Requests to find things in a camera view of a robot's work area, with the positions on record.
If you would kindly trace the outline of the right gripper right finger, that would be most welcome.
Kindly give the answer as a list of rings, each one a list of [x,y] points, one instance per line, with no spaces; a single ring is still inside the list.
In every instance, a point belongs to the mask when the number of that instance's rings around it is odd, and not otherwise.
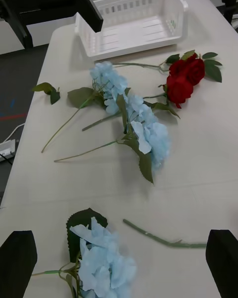
[[[238,297],[238,240],[229,230],[211,230],[206,262],[222,298]]]

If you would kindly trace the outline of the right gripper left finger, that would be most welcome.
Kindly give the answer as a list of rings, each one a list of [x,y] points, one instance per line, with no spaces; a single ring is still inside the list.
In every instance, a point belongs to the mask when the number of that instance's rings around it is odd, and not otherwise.
[[[12,232],[0,247],[0,297],[24,297],[36,263],[32,231]]]

